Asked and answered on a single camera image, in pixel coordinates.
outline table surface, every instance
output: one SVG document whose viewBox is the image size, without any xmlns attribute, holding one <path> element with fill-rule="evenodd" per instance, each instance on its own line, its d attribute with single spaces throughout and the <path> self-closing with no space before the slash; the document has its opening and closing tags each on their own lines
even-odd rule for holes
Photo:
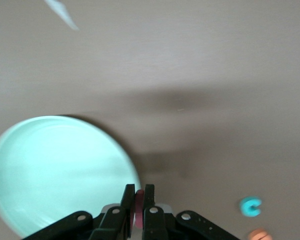
<svg viewBox="0 0 300 240">
<path fill-rule="evenodd" d="M 0 1 L 0 135 L 84 119 L 174 213 L 300 240 L 300 0 L 63 3 L 79 30 L 43 0 Z M 259 216 L 240 213 L 247 196 Z M 0 219 L 0 239 L 18 238 Z"/>
</svg>

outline blue toy piece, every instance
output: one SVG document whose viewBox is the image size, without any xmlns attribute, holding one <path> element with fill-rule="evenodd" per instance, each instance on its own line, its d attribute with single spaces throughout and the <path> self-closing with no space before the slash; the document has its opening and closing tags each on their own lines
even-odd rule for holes
<svg viewBox="0 0 300 240">
<path fill-rule="evenodd" d="M 258 208 L 262 204 L 262 200 L 257 196 L 248 196 L 240 202 L 241 213 L 246 217 L 256 217 L 261 213 Z"/>
</svg>

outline orange object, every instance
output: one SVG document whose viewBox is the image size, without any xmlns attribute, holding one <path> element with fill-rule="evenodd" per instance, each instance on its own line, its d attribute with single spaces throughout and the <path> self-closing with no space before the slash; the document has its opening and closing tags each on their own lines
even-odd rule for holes
<svg viewBox="0 0 300 240">
<path fill-rule="evenodd" d="M 258 228 L 252 231 L 248 238 L 249 240 L 273 240 L 272 236 L 269 235 L 263 228 Z"/>
</svg>

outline light blue plate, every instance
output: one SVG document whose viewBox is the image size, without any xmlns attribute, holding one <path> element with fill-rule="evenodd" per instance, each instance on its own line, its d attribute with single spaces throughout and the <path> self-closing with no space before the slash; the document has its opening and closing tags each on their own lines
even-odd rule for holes
<svg viewBox="0 0 300 240">
<path fill-rule="evenodd" d="M 42 116 L 0 137 L 0 216 L 26 237 L 76 211 L 96 217 L 140 182 L 108 134 L 85 121 Z"/>
</svg>

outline pink object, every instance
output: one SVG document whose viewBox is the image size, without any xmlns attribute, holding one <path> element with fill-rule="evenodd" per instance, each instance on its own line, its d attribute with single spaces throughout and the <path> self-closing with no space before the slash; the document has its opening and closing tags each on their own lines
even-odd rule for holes
<svg viewBox="0 0 300 240">
<path fill-rule="evenodd" d="M 138 229 L 142 229 L 143 228 L 143 205 L 144 205 L 144 194 L 145 191 L 142 189 L 139 189 L 138 191 L 136 191 L 135 194 L 135 226 Z"/>
</svg>

